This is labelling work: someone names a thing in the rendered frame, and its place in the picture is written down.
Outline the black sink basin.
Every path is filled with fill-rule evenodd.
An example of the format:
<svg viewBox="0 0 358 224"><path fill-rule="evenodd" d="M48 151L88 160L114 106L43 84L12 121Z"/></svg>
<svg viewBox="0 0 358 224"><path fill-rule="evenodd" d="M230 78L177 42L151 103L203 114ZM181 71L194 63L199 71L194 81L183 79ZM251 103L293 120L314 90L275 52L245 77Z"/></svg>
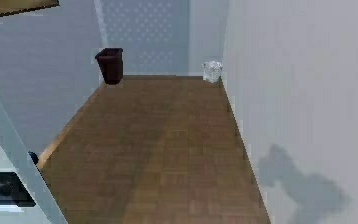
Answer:
<svg viewBox="0 0 358 224"><path fill-rule="evenodd" d="M34 199L15 172L0 172L0 205L34 207Z"/></svg>

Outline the brown framed wall picture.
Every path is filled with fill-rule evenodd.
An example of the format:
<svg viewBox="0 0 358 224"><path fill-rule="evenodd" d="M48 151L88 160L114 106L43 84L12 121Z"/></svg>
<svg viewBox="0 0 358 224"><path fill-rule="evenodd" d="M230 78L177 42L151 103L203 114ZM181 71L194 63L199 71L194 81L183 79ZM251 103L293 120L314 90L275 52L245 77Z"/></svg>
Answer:
<svg viewBox="0 0 358 224"><path fill-rule="evenodd" d="M0 0L0 17L59 6L59 0Z"/></svg>

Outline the dark maroon waste bin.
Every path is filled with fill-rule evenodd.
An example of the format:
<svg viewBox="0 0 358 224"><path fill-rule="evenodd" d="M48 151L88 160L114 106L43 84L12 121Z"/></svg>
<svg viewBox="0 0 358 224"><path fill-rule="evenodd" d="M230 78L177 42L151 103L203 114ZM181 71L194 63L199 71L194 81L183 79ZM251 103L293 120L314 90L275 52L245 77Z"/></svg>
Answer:
<svg viewBox="0 0 358 224"><path fill-rule="evenodd" d="M104 48L95 56L106 84L116 85L122 80L122 53L122 48Z"/></svg>

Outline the white mesh waste bin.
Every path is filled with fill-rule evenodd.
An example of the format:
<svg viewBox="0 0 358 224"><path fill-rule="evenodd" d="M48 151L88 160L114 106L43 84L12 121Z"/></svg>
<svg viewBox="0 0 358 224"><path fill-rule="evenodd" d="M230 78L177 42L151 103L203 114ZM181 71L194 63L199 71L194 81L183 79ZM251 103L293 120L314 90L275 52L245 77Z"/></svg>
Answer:
<svg viewBox="0 0 358 224"><path fill-rule="evenodd" d="M202 64L203 80L216 83L222 74L223 64L217 61L208 61Z"/></svg>

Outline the pale grey open door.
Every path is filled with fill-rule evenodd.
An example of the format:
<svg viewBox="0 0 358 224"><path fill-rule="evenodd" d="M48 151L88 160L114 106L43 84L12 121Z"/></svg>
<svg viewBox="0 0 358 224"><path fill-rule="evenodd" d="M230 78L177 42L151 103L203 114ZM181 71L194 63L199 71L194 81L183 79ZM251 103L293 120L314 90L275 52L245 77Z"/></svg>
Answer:
<svg viewBox="0 0 358 224"><path fill-rule="evenodd" d="M0 172L15 172L34 207L0 205L0 224L68 224L0 102Z"/></svg>

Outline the pale blue patterned door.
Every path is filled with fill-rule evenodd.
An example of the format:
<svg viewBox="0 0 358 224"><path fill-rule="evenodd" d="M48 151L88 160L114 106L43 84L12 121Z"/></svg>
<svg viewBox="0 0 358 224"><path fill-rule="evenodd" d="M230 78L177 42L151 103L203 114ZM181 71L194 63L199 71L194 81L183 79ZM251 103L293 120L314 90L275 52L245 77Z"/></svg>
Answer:
<svg viewBox="0 0 358 224"><path fill-rule="evenodd" d="M126 75L189 71L190 0L95 0L106 47L123 50Z"/></svg>

